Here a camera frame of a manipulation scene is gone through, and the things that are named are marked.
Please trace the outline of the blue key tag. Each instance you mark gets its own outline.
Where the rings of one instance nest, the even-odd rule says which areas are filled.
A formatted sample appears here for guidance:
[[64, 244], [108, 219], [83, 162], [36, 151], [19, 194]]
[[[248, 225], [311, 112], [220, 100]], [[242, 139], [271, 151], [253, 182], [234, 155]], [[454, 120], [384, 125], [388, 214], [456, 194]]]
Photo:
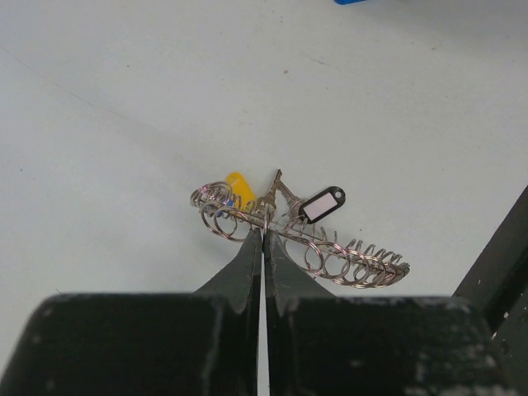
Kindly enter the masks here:
[[365, 2], [366, 0], [334, 0], [334, 2], [338, 5], [349, 5], [359, 2]]

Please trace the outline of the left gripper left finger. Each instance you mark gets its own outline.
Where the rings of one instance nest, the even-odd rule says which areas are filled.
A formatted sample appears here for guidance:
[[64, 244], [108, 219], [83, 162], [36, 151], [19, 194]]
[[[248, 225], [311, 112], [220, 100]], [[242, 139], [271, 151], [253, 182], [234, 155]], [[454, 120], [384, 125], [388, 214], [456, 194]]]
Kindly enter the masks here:
[[262, 233], [253, 229], [234, 259], [195, 292], [214, 309], [204, 395], [257, 394], [261, 277]]

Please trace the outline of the silver keys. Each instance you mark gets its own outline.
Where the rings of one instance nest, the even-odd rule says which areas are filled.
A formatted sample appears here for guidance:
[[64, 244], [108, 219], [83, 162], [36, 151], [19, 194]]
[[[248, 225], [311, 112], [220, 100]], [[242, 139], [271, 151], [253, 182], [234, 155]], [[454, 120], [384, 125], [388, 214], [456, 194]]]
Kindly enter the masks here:
[[271, 181], [267, 193], [257, 199], [256, 213], [264, 215], [268, 210], [271, 215], [274, 215], [277, 211], [277, 193], [280, 193], [288, 205], [288, 211], [286, 215], [290, 219], [299, 218], [299, 208], [305, 202], [305, 199], [302, 199], [294, 194], [293, 191], [281, 180], [281, 177], [282, 171], [278, 169]]

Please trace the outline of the large silver keyring holder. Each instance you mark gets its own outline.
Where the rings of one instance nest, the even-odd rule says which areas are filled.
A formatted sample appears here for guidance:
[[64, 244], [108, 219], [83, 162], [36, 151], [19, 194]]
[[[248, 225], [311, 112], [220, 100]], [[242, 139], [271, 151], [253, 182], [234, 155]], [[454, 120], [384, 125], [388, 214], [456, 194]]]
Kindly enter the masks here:
[[337, 285], [385, 288], [400, 282], [410, 272], [409, 264], [396, 252], [357, 238], [341, 243], [337, 232], [329, 234], [318, 222], [308, 224], [301, 217], [290, 219], [286, 215], [288, 205], [280, 193], [274, 215], [268, 210], [264, 215], [257, 214], [257, 200], [249, 210], [242, 209], [240, 197], [226, 181], [198, 187], [191, 193], [190, 203], [198, 209], [201, 221], [211, 233], [232, 242], [242, 242], [246, 229], [276, 231], [285, 245], [304, 249], [299, 264], [302, 271]]

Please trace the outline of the yellow key tag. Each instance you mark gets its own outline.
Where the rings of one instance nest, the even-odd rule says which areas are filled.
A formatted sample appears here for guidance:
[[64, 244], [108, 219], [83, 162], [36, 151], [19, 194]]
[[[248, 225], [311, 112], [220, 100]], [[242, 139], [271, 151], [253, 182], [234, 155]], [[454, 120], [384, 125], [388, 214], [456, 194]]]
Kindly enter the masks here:
[[225, 181], [231, 186], [233, 193], [240, 197], [241, 208], [249, 210], [252, 202], [255, 202], [257, 197], [243, 174], [232, 172], [226, 177]]

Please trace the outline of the black key tag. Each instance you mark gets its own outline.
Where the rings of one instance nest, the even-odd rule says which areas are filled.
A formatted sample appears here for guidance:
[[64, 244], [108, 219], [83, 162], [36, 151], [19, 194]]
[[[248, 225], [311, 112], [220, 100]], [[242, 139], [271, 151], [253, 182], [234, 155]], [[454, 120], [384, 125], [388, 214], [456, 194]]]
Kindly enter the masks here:
[[307, 199], [299, 207], [299, 216], [305, 219], [308, 224], [315, 224], [341, 208], [345, 202], [345, 191], [341, 187], [330, 186]]

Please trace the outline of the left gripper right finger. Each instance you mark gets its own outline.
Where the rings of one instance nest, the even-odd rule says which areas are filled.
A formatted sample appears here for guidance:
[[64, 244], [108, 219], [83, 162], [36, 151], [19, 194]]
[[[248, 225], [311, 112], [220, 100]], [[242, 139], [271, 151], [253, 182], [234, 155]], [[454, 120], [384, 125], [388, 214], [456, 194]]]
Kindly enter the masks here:
[[299, 268], [276, 231], [266, 231], [263, 255], [270, 394], [289, 395], [296, 357], [291, 314], [302, 299], [332, 299], [334, 294]]

